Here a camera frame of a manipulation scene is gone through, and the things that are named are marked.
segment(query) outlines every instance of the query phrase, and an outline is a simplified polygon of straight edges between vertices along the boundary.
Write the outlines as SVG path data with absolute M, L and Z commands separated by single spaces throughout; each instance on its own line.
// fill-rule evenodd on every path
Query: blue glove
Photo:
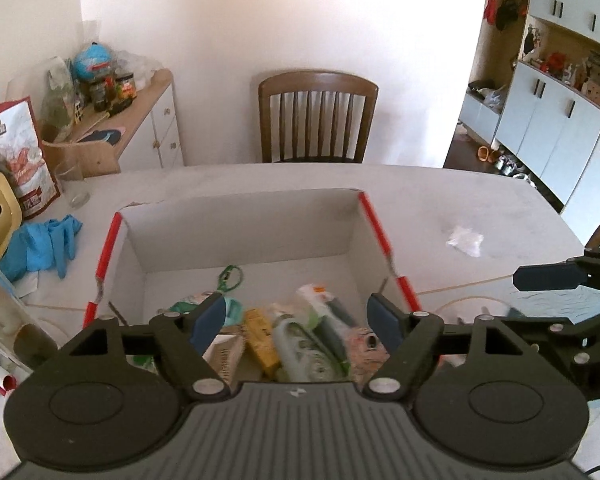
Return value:
M 66 276 L 66 261 L 75 258 L 75 235 L 82 223 L 71 215 L 61 221 L 21 225 L 11 236 L 0 260 L 0 270 L 10 282 L 24 274 L 56 266 L 58 276 Z

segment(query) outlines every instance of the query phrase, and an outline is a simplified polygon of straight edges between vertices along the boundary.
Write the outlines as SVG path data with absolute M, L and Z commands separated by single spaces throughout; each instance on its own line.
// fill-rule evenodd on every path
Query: open box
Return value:
M 290 190 L 131 205 L 116 213 L 96 271 L 98 298 L 85 326 L 110 315 L 148 322 L 158 309 L 218 284 L 228 265 L 244 271 L 230 295 L 245 308 L 285 304 L 307 283 L 323 285 L 366 326 L 366 301 L 382 292 L 419 310 L 364 192 Z

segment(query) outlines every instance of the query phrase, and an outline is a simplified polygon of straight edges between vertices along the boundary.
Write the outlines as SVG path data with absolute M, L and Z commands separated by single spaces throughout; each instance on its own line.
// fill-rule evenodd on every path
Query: yellow package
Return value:
M 245 311 L 244 336 L 247 347 L 251 349 L 267 377 L 273 379 L 280 367 L 280 358 L 273 344 L 271 330 L 269 319 L 259 308 Z

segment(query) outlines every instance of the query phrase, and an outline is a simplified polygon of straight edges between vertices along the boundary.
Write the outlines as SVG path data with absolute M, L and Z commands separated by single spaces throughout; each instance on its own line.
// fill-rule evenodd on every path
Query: red and white food bag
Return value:
M 7 177 L 24 219 L 42 213 L 60 196 L 42 155 L 29 98 L 0 104 L 0 172 Z

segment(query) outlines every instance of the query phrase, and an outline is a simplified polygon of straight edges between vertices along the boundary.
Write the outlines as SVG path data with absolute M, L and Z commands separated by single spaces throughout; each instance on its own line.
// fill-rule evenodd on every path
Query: floor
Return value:
M 481 162 L 478 160 L 478 148 L 483 144 L 476 142 L 467 135 L 466 128 L 459 124 L 454 132 L 453 139 L 449 152 L 446 155 L 446 160 L 443 168 L 450 170 L 475 171 L 476 173 L 491 173 L 499 174 L 500 172 L 493 167 L 493 164 Z M 531 175 L 531 179 L 538 187 L 538 192 L 545 200 L 560 214 L 564 204 L 549 190 L 541 180 L 535 175 Z

